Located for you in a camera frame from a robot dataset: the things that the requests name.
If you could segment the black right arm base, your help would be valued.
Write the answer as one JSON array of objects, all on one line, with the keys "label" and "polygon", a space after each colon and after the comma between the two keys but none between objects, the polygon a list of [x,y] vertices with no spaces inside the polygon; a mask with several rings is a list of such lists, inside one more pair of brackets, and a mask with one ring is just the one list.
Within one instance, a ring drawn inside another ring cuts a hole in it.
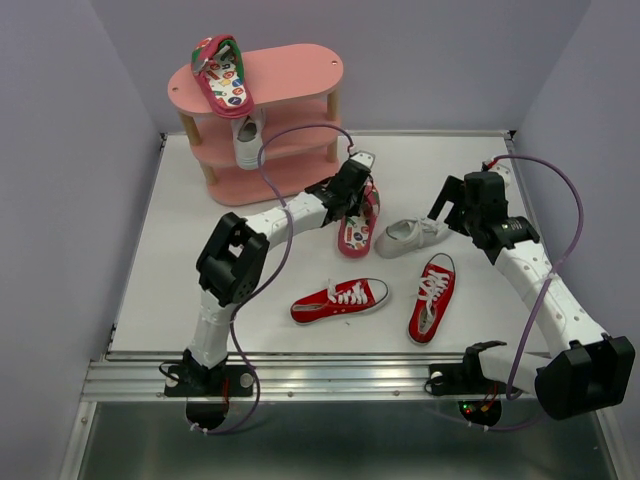
[{"label": "black right arm base", "polygon": [[485,430],[499,428],[500,397],[506,392],[502,382],[470,373],[462,363],[439,363],[430,366],[423,389],[434,397],[456,397],[458,411],[467,423]]}]

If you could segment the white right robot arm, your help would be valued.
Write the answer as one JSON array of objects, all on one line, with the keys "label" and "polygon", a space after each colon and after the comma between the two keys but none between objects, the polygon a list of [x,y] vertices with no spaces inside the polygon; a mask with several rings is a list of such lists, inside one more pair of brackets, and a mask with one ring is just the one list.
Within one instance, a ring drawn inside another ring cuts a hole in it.
[{"label": "white right robot arm", "polygon": [[635,360],[632,343],[591,318],[547,259],[532,224],[509,216],[503,177],[490,170],[448,177],[429,218],[437,219],[447,203],[452,207],[445,224],[470,237],[511,284],[549,355],[527,354],[500,340],[475,343],[460,362],[432,365],[426,392],[467,396],[497,383],[535,396],[554,420],[620,404]]}]

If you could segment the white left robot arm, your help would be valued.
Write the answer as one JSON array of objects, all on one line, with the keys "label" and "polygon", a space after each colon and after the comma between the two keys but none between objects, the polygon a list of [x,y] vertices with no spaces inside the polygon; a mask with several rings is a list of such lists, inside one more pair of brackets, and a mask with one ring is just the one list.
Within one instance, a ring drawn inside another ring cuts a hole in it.
[{"label": "white left robot arm", "polygon": [[358,152],[337,174],[316,183],[282,206],[240,217],[220,218],[196,261],[200,311],[191,344],[183,353],[188,382],[199,393],[215,392],[228,356],[232,314],[256,291],[269,251],[293,237],[340,221],[362,199],[374,156]]}]

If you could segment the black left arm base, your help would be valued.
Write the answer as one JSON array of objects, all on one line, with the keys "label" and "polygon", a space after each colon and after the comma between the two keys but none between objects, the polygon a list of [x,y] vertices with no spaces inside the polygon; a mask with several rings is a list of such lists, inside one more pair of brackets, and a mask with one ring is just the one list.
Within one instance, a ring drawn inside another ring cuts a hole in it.
[{"label": "black left arm base", "polygon": [[251,399],[254,376],[245,365],[216,367],[212,373],[193,375],[186,365],[163,362],[164,396],[185,400],[185,418],[190,430],[204,435],[231,433],[245,420],[232,419],[232,399]]}]

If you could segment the pink patterned sandal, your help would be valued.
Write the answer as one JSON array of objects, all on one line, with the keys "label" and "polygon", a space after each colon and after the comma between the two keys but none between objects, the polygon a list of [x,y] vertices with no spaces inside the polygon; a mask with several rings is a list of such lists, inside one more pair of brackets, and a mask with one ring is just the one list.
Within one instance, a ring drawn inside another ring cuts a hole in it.
[{"label": "pink patterned sandal", "polygon": [[192,51],[190,70],[217,116],[238,119],[253,111],[254,101],[246,84],[242,53],[232,35],[201,40]]},{"label": "pink patterned sandal", "polygon": [[379,213],[379,191],[369,180],[356,213],[343,218],[340,224],[337,246],[344,256],[359,259],[369,254]]}]

